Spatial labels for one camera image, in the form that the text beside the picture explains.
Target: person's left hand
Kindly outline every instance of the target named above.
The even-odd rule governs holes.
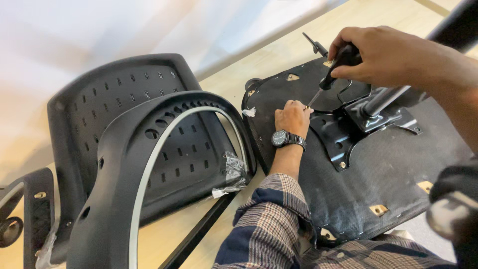
[[[313,109],[305,109],[300,101],[288,100],[284,110],[275,111],[275,130],[285,130],[305,139],[310,124],[310,113]]]

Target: white wall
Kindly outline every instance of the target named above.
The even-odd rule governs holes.
[[[80,74],[180,53],[201,80],[345,1],[2,0],[0,186],[53,162],[46,103]]]

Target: plaid shirt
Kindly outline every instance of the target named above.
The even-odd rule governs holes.
[[[381,235],[339,247],[311,247],[301,254],[299,238],[315,245],[302,190],[293,178],[273,174],[238,208],[234,229],[213,268],[454,268],[412,240]]]

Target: shirt sleeve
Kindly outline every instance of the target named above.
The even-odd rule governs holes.
[[[304,194],[285,174],[266,177],[238,208],[233,225],[213,268],[294,268],[299,266],[299,231],[315,243]]]

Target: watch face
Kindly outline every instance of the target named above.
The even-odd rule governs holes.
[[[274,146],[282,145],[285,141],[285,131],[277,131],[272,136],[272,144]]]

